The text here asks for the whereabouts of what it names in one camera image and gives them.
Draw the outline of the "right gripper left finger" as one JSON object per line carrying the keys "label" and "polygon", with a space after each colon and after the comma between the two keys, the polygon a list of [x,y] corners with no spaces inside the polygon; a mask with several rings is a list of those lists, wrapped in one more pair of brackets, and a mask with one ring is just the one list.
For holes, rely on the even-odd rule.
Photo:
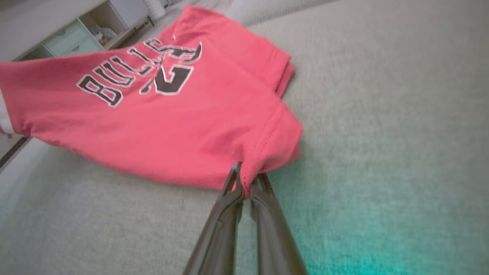
{"label": "right gripper left finger", "polygon": [[240,169],[241,162],[232,166],[183,275],[234,275],[237,226],[245,200]]}

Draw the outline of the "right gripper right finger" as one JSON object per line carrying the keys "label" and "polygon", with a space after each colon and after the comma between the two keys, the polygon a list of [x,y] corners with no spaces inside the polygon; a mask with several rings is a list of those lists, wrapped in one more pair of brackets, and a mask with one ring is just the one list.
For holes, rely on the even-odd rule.
{"label": "right gripper right finger", "polygon": [[254,179],[250,202],[257,223],[258,275],[308,275],[267,174]]}

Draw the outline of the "red Bulls basketball jersey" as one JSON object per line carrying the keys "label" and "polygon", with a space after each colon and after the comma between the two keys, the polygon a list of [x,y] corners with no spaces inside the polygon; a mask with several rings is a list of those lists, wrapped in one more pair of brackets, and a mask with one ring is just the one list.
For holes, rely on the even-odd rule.
{"label": "red Bulls basketball jersey", "polygon": [[290,54],[215,11],[188,5],[131,47],[0,63],[0,133],[33,136],[114,170],[220,189],[301,154],[282,100]]}

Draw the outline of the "grey item in cabinet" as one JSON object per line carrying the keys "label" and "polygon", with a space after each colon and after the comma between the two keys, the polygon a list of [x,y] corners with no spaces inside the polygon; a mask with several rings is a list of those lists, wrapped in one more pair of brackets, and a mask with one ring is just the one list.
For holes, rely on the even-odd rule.
{"label": "grey item in cabinet", "polygon": [[117,34],[110,28],[95,26],[93,29],[93,37],[98,40],[99,44],[105,46],[108,42],[114,39]]}

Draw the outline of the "white ribbed cylinder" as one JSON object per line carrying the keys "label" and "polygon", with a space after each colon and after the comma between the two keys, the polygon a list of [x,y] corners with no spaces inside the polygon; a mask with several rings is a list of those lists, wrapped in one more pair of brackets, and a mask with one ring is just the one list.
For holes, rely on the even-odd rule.
{"label": "white ribbed cylinder", "polygon": [[143,0],[149,10],[150,17],[153,20],[161,19],[166,15],[165,5],[161,0]]}

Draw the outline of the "pale media cabinet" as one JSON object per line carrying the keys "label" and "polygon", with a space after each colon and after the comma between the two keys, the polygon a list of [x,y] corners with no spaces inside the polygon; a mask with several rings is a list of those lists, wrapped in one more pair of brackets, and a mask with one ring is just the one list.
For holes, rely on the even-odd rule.
{"label": "pale media cabinet", "polygon": [[[0,0],[0,61],[115,49],[147,24],[153,21],[143,0]],[[117,36],[102,46],[95,26]]]}

